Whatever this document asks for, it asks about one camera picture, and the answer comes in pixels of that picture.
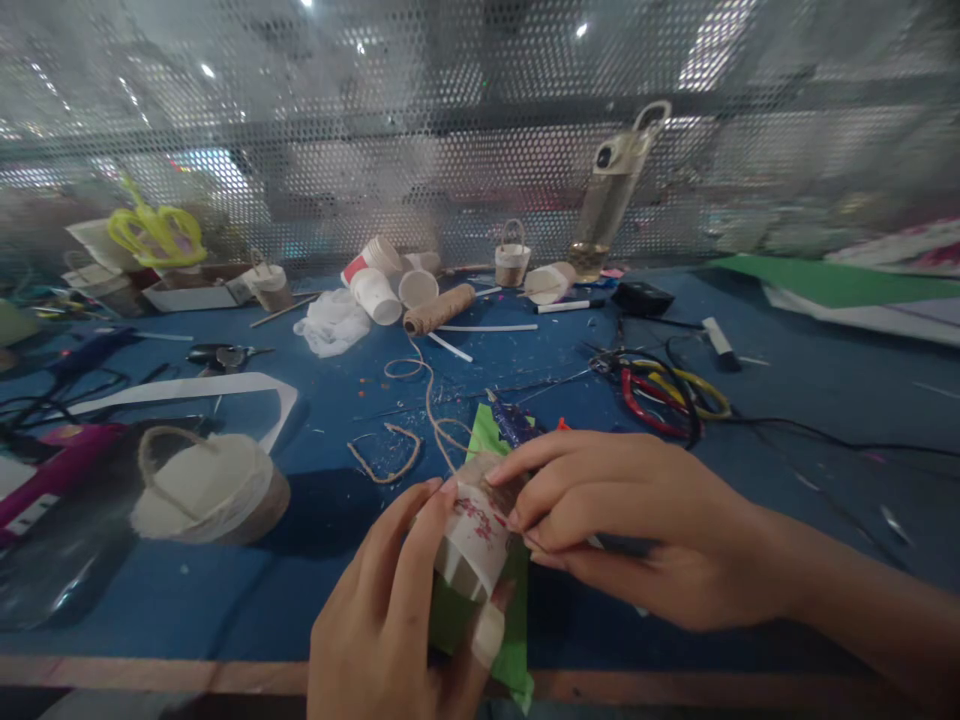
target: hand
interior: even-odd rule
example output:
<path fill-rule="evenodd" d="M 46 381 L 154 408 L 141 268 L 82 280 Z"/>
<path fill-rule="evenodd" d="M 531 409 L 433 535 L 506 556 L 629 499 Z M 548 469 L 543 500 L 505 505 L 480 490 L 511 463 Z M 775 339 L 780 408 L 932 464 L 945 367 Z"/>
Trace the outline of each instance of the hand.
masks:
<path fill-rule="evenodd" d="M 652 435 L 555 432 L 511 453 L 488 480 L 538 469 L 510 516 L 533 562 L 688 630 L 755 624 L 798 601 L 778 562 L 780 516 L 685 450 Z M 596 533 L 661 545 L 636 559 L 587 546 Z"/>
<path fill-rule="evenodd" d="M 387 508 L 327 600 L 310 635 L 308 718 L 475 716 L 511 593 L 494 591 L 442 673 L 427 667 L 433 562 L 457 499 L 456 483 L 438 488 L 414 485 Z"/>

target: perforated metal wall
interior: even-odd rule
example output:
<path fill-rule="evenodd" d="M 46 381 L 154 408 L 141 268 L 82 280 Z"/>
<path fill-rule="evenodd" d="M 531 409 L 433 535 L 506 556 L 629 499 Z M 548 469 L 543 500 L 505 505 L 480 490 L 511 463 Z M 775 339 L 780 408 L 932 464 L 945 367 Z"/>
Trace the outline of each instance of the perforated metal wall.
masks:
<path fill-rule="evenodd" d="M 224 260 L 380 233 L 486 262 L 512 216 L 555 259 L 595 146 L 659 98 L 615 256 L 816 252 L 956 210 L 958 58 L 951 0 L 7 0 L 0 272 L 59 267 L 121 168 Z"/>

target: table edge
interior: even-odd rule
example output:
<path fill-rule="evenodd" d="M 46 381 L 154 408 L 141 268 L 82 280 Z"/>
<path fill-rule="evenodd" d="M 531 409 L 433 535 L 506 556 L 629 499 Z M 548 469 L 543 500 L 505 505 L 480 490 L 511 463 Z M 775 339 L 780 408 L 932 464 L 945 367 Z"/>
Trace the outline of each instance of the table edge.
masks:
<path fill-rule="evenodd" d="M 532 670 L 531 675 L 537 699 L 566 703 L 909 707 L 889 684 L 870 675 L 594 670 Z M 0 685 L 296 696 L 306 693 L 307 663 L 2 655 Z M 502 694 L 502 688 L 492 694 Z"/>

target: white box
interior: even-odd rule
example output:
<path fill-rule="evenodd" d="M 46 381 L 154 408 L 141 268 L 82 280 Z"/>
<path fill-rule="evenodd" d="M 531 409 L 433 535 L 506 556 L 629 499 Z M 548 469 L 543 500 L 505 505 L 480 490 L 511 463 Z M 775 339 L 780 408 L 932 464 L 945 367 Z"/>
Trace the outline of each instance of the white box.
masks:
<path fill-rule="evenodd" d="M 249 269 L 249 265 L 204 265 L 200 272 L 205 279 L 211 283 L 222 280 L 223 283 L 205 288 L 170 290 L 161 280 L 146 288 L 143 295 L 160 312 L 239 307 L 253 297 L 242 277 Z"/>

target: green paper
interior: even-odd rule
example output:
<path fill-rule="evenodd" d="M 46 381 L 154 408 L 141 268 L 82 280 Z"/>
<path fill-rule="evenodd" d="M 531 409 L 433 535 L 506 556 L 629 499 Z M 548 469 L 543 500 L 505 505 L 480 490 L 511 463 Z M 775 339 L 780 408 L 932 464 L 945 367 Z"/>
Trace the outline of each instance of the green paper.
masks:
<path fill-rule="evenodd" d="M 500 429 L 487 405 L 477 407 L 469 447 L 475 453 L 487 451 L 506 455 L 510 451 L 510 446 L 500 441 Z M 517 589 L 507 608 L 503 646 L 490 671 L 495 680 L 510 689 L 521 707 L 524 703 L 529 704 L 533 695 L 533 679 L 527 674 L 527 555 L 527 549 L 521 543 L 514 544 L 503 568 L 502 577 L 513 579 Z M 456 593 L 437 576 L 430 608 L 430 644 L 452 655 L 478 608 L 477 603 Z"/>
<path fill-rule="evenodd" d="M 893 275 L 836 263 L 736 255 L 710 265 L 752 275 L 828 308 L 894 305 L 960 297 L 960 283 Z"/>

